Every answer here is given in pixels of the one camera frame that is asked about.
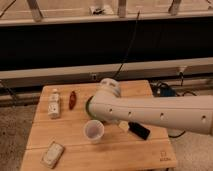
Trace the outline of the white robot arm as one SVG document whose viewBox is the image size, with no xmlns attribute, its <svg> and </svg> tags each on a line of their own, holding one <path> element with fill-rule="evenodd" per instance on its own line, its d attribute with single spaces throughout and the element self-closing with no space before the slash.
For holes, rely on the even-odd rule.
<svg viewBox="0 0 213 171">
<path fill-rule="evenodd" d="M 124 120 L 213 136 L 211 95 L 125 98 L 116 80 L 104 78 L 87 109 L 107 122 Z"/>
</svg>

